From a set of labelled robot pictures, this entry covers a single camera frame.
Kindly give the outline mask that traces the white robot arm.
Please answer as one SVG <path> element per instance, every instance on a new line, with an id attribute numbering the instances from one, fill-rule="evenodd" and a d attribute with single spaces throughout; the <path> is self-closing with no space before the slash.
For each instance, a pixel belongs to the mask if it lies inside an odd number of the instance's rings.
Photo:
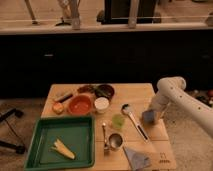
<path id="1" fill-rule="evenodd" d="M 213 138 L 213 109 L 185 92 L 186 81 L 183 77 L 165 77 L 157 82 L 158 91 L 152 98 L 150 108 L 162 112 L 172 101 L 198 123 Z"/>

